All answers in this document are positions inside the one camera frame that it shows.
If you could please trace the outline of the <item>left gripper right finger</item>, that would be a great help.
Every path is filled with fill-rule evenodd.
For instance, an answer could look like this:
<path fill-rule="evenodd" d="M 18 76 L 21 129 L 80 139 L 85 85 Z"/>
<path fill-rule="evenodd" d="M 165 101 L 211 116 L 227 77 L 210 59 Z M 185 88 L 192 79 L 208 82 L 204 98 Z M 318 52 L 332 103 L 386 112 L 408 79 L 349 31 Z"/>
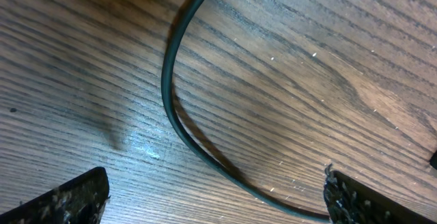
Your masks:
<path fill-rule="evenodd" d="M 334 224 L 436 224 L 361 184 L 332 165 L 325 168 L 324 201 Z"/>

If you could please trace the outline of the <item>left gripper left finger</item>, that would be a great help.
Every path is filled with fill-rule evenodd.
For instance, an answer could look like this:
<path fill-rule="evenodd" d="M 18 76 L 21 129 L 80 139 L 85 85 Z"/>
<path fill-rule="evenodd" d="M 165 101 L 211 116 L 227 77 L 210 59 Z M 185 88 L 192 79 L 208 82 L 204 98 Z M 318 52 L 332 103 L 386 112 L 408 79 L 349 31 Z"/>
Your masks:
<path fill-rule="evenodd" d="M 109 200 L 104 167 L 95 167 L 1 215 L 1 224 L 99 224 Z"/>

